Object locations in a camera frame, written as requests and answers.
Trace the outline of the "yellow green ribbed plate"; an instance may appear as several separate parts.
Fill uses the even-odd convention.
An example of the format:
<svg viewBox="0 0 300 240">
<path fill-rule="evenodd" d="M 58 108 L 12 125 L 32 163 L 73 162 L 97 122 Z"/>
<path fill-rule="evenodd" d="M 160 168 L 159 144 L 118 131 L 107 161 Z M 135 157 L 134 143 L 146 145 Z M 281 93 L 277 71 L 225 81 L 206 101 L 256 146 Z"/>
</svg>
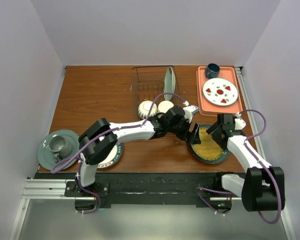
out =
<svg viewBox="0 0 300 240">
<path fill-rule="evenodd" d="M 208 127 L 202 126 L 199 130 L 201 144 L 191 145 L 191 149 L 200 160 L 212 162 L 218 160 L 223 155 L 223 149 L 206 133 Z"/>
</svg>

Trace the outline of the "dark blue plate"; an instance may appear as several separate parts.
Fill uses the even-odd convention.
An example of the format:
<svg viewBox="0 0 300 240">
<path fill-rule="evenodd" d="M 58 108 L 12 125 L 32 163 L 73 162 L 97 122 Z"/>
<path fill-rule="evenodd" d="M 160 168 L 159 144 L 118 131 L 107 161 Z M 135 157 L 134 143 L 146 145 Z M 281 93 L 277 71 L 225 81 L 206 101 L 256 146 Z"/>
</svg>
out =
<svg viewBox="0 0 300 240">
<path fill-rule="evenodd" d="M 219 164 L 223 162 L 229 155 L 228 150 L 223 150 L 211 137 L 206 130 L 211 125 L 204 124 L 200 126 L 199 137 L 200 144 L 189 146 L 192 155 L 199 161 L 205 164 Z"/>
</svg>

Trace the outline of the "cream ceramic mug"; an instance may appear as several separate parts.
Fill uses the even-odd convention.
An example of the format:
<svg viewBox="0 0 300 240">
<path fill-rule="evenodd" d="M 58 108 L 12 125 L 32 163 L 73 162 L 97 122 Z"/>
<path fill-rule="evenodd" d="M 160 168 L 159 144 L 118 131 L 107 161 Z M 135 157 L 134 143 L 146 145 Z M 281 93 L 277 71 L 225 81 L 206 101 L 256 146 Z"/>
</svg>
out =
<svg viewBox="0 0 300 240">
<path fill-rule="evenodd" d="M 158 107 L 157 107 L 157 113 L 158 114 L 164 114 L 166 113 L 169 109 L 173 108 L 174 107 L 174 104 L 169 101 L 169 100 L 164 100 L 162 102 L 160 102 L 158 104 Z"/>
</svg>

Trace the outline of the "mint green flower plate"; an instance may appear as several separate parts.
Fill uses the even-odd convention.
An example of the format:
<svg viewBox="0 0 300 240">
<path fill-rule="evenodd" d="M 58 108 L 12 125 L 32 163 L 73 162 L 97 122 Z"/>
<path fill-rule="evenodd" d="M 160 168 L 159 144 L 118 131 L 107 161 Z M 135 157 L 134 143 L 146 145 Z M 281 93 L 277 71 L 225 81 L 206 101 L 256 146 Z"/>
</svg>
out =
<svg viewBox="0 0 300 240">
<path fill-rule="evenodd" d="M 175 93 L 176 88 L 176 75 L 174 69 L 169 66 L 166 70 L 165 78 L 164 78 L 164 87 L 163 92 L 165 93 L 164 99 L 166 101 L 170 101 Z"/>
</svg>

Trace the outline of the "black wire dish rack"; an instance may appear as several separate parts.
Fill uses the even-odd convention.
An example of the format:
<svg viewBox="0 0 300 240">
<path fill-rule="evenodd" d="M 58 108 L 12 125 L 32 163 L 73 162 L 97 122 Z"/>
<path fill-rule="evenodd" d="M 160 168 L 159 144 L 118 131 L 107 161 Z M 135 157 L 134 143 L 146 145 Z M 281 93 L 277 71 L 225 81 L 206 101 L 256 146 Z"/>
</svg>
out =
<svg viewBox="0 0 300 240">
<path fill-rule="evenodd" d="M 182 106 L 183 101 L 179 98 L 180 90 L 177 80 L 175 67 L 172 65 L 153 65 L 153 66 L 137 66 L 131 69 L 132 84 L 131 90 L 134 94 L 134 108 L 136 116 L 139 120 L 143 120 L 138 116 L 138 106 L 141 102 L 149 100 L 153 101 L 157 107 L 160 102 L 165 101 L 164 80 L 168 67 L 172 67 L 175 73 L 175 91 L 172 94 L 171 101 L 174 105 Z"/>
</svg>

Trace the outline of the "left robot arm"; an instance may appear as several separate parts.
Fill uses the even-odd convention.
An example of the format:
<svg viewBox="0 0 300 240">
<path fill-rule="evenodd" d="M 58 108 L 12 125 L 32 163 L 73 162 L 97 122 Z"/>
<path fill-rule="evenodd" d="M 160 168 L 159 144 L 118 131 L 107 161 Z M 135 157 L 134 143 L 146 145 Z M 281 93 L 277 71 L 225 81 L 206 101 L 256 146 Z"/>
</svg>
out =
<svg viewBox="0 0 300 240">
<path fill-rule="evenodd" d="M 192 118 L 198 112 L 199 108 L 195 105 L 175 105 L 165 113 L 138 122 L 109 123 L 105 118 L 97 120 L 78 138 L 83 163 L 77 175 L 76 191 L 82 196 L 89 196 L 93 192 L 98 164 L 118 144 L 159 139 L 167 134 L 174 134 L 188 145 L 200 144 L 200 125 L 196 123 L 190 131 Z"/>
</svg>

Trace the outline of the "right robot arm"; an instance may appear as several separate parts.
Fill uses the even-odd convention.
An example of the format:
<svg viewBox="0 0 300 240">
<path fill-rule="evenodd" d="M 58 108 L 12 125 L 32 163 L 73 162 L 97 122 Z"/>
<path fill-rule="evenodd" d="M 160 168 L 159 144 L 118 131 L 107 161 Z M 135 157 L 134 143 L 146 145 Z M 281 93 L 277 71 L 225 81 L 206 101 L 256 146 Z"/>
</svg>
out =
<svg viewBox="0 0 300 240">
<path fill-rule="evenodd" d="M 219 172 L 213 192 L 220 197 L 233 193 L 241 197 L 248 212 L 282 211 L 285 207 L 285 174 L 251 146 L 243 132 L 246 123 L 241 114 L 219 113 L 206 133 L 223 149 L 232 153 L 242 166 L 245 177 L 234 172 Z"/>
</svg>

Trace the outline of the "watermelon pattern plate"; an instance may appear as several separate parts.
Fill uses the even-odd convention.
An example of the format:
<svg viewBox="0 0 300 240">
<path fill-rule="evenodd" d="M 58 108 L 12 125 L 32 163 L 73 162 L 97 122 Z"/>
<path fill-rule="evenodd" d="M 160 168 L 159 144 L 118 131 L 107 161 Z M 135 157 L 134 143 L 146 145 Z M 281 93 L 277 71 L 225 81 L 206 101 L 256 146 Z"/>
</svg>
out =
<svg viewBox="0 0 300 240">
<path fill-rule="evenodd" d="M 239 98 L 237 87 L 227 79 L 211 78 L 202 87 L 204 98 L 211 104 L 227 107 L 233 105 Z"/>
</svg>

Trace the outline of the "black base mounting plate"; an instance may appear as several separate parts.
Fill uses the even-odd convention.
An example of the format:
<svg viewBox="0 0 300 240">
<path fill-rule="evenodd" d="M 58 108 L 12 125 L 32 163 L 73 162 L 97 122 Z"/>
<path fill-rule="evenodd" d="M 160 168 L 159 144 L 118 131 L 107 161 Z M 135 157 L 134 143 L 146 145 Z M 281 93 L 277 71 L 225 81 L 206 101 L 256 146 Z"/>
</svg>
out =
<svg viewBox="0 0 300 240">
<path fill-rule="evenodd" d="M 205 208 L 210 204 L 221 212 L 232 207 L 238 196 L 215 189 L 215 173 L 106 173 L 95 175 L 92 186 L 79 187 L 78 180 L 66 180 L 66 197 L 75 198 L 75 208 L 92 210 L 113 205 L 194 205 Z"/>
</svg>

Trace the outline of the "dark blue mug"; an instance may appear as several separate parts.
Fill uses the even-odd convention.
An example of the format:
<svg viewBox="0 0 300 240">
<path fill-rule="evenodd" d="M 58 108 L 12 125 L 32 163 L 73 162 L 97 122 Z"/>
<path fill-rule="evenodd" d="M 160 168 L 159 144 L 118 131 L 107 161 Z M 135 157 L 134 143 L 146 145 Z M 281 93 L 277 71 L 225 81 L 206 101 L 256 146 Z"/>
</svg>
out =
<svg viewBox="0 0 300 240">
<path fill-rule="evenodd" d="M 207 79 L 217 78 L 220 73 L 220 67 L 215 63 L 209 63 L 205 69 Z"/>
</svg>

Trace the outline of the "white plate green lettered rim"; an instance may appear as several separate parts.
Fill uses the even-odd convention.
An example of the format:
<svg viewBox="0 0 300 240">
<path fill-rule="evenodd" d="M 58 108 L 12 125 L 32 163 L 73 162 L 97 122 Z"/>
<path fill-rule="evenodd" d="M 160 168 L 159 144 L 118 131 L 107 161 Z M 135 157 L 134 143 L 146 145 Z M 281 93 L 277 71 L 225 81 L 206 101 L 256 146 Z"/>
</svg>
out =
<svg viewBox="0 0 300 240">
<path fill-rule="evenodd" d="M 123 154 L 123 144 L 115 145 L 105 160 L 98 164 L 97 169 L 107 169 L 115 165 Z"/>
</svg>

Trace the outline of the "grey ceramic cup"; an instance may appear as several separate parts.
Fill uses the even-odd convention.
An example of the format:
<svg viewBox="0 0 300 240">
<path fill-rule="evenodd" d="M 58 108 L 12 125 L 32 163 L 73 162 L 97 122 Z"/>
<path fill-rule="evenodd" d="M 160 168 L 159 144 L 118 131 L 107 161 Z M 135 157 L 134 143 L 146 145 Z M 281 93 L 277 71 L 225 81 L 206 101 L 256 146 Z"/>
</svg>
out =
<svg viewBox="0 0 300 240">
<path fill-rule="evenodd" d="M 69 140 L 61 135 L 54 136 L 48 145 L 53 159 L 56 163 L 66 158 L 72 152 L 72 144 Z"/>
</svg>

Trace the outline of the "grey green plate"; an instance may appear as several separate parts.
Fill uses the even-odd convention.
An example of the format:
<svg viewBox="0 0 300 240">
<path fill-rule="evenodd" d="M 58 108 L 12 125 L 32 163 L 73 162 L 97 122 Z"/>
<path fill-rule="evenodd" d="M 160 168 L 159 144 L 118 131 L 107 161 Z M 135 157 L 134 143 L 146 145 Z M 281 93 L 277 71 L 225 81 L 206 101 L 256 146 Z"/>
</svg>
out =
<svg viewBox="0 0 300 240">
<path fill-rule="evenodd" d="M 47 135 L 40 143 L 38 150 L 37 150 L 37 159 L 39 164 L 47 169 L 51 170 L 57 163 L 54 160 L 54 155 L 49 150 L 49 143 L 51 139 L 55 136 L 63 136 L 66 139 L 69 140 L 69 142 L 72 144 L 72 151 L 71 153 L 65 157 L 63 160 L 69 160 L 71 159 L 79 150 L 79 135 L 69 129 L 60 129 L 57 131 L 54 131 Z"/>
</svg>

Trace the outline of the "aluminium frame rail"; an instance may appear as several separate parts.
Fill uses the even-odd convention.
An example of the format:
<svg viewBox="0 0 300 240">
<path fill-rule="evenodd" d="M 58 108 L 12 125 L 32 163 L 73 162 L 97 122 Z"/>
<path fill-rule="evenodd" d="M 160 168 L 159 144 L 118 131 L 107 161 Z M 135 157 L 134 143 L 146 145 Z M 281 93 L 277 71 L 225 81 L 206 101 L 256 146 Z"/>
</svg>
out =
<svg viewBox="0 0 300 240">
<path fill-rule="evenodd" d="M 27 179 L 21 200 L 14 219 L 9 240 L 18 240 L 24 224 L 30 200 L 84 200 L 92 201 L 93 197 L 68 197 L 66 179 Z"/>
</svg>

